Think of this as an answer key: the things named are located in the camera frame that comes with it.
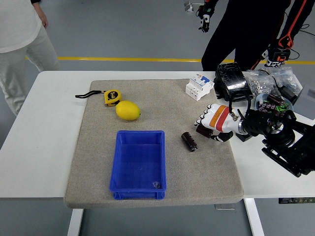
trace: white table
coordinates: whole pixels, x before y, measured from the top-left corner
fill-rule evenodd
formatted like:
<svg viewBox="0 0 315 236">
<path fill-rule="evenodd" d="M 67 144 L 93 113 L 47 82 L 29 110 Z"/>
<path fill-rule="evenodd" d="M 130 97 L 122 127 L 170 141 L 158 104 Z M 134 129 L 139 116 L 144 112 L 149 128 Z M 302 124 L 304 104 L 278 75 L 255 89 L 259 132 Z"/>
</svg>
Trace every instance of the white table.
<svg viewBox="0 0 315 236">
<path fill-rule="evenodd" d="M 63 198 L 86 103 L 74 95 L 88 92 L 92 81 L 182 79 L 196 73 L 215 77 L 173 71 L 40 73 L 0 150 L 0 198 Z M 296 178 L 261 151 L 262 139 L 230 140 L 245 198 L 314 197 L 315 173 Z"/>
</svg>

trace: red trim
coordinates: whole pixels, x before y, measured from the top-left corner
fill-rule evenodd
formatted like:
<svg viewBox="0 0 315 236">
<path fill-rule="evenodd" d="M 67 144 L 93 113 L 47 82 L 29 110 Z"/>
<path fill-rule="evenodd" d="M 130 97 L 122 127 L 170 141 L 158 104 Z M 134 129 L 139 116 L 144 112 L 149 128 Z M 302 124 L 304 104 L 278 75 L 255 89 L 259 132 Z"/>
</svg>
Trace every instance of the red trim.
<svg viewBox="0 0 315 236">
<path fill-rule="evenodd" d="M 297 19 L 299 18 L 300 14 L 301 14 L 301 12 L 302 12 L 302 10 L 303 10 L 303 8 L 304 8 L 304 5 L 306 4 L 306 1 L 307 1 L 307 0 L 304 0 L 304 1 L 303 1 L 302 6 L 301 6 L 299 12 L 297 13 L 297 15 L 296 15 L 296 17 L 295 17 L 295 19 L 294 19 L 294 21 L 293 21 L 293 23 L 292 23 L 292 25 L 291 25 L 289 31 L 288 31 L 288 33 L 287 33 L 285 36 L 283 36 L 281 39 L 279 39 L 279 46 L 280 46 L 280 47 L 286 48 L 286 47 L 284 47 L 284 46 L 282 45 L 282 43 L 281 43 L 281 40 L 283 40 L 285 37 L 288 37 L 288 38 L 289 38 L 289 42 L 288 42 L 289 48 L 293 47 L 293 40 L 292 40 L 290 34 L 291 34 L 291 31 L 292 31 L 293 27 L 295 26 L 295 23 L 296 23 Z"/>
<path fill-rule="evenodd" d="M 228 114 L 229 114 L 228 107 L 226 107 L 226 108 L 223 110 L 223 112 L 221 113 L 221 116 L 220 116 L 220 118 L 219 118 L 219 120 L 218 120 L 218 122 L 217 122 L 217 124 L 216 124 L 216 129 L 217 129 L 217 131 L 223 132 L 223 131 L 222 131 L 222 126 L 223 126 L 223 123 L 225 122 L 226 117 L 228 116 Z"/>
<path fill-rule="evenodd" d="M 251 70 L 254 70 L 255 69 L 255 67 L 258 65 L 258 63 L 260 62 L 261 60 L 260 59 L 258 59 L 257 61 L 256 61 L 256 63 L 251 67 Z"/>
</svg>

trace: yellow tape measure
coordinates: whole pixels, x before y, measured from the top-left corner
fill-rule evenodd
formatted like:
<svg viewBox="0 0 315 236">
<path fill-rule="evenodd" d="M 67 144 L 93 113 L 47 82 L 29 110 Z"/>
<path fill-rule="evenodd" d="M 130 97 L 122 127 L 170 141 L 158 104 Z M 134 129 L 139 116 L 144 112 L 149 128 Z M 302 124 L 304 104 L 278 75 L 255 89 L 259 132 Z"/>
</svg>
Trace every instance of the yellow tape measure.
<svg viewBox="0 0 315 236">
<path fill-rule="evenodd" d="M 117 89 L 105 91 L 105 106 L 113 107 L 116 106 L 122 100 L 122 94 Z"/>
<path fill-rule="evenodd" d="M 87 98 L 94 94 L 103 93 L 105 98 L 105 106 L 113 107 L 116 106 L 122 100 L 122 94 L 117 89 L 108 91 L 93 90 L 83 95 L 75 95 L 76 98 Z"/>
</svg>

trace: person's hand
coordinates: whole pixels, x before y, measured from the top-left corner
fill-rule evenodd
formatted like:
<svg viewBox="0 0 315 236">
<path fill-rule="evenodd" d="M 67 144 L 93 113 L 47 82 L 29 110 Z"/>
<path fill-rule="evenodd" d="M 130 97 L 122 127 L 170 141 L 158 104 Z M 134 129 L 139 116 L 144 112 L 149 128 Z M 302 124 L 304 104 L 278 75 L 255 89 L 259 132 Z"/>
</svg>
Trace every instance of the person's hand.
<svg viewBox="0 0 315 236">
<path fill-rule="evenodd" d="M 43 24 L 43 26 L 45 27 L 45 29 L 48 27 L 48 20 L 47 17 L 45 15 L 45 13 L 43 12 L 43 10 L 40 8 L 39 3 L 34 3 L 33 7 L 35 9 L 35 11 L 37 12 L 39 18 L 41 19 L 41 22 Z"/>
</svg>

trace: red stripe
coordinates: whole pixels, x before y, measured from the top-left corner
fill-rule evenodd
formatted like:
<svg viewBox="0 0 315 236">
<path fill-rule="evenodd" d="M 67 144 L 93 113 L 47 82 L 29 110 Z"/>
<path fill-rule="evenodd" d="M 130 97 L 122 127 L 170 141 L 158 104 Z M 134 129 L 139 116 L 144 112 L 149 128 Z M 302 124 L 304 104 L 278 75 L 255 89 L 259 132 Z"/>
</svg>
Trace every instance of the red stripe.
<svg viewBox="0 0 315 236">
<path fill-rule="evenodd" d="M 304 8 L 304 5 L 305 5 L 306 1 L 307 1 L 307 0 L 304 0 L 304 1 L 303 1 L 301 8 L 300 8 L 299 12 L 297 13 L 297 15 L 296 15 L 296 17 L 295 17 L 295 19 L 294 19 L 294 21 L 293 21 L 293 23 L 292 23 L 292 25 L 291 25 L 291 27 L 290 27 L 290 29 L 289 29 L 289 32 L 288 32 L 285 36 L 283 36 L 281 39 L 279 39 L 279 46 L 285 48 L 285 47 L 282 45 L 282 43 L 281 43 L 281 40 L 283 40 L 285 37 L 288 37 L 289 40 L 290 40 L 290 41 L 289 41 L 289 44 L 291 44 L 291 46 L 289 45 L 289 47 L 291 48 L 291 47 L 293 46 L 293 40 L 292 40 L 290 34 L 291 34 L 291 31 L 292 31 L 293 27 L 295 26 L 295 23 L 296 23 L 297 19 L 299 18 L 300 14 L 301 14 L 301 12 L 302 12 L 302 10 L 303 10 L 303 8 Z"/>
<path fill-rule="evenodd" d="M 226 120 L 226 117 L 228 116 L 229 112 L 228 112 L 228 107 L 226 107 L 224 109 L 224 111 L 221 113 L 221 116 L 216 124 L 216 129 L 217 131 L 220 131 L 220 132 L 223 132 L 222 130 L 222 126 L 223 126 L 223 123 L 225 122 Z"/>
</svg>

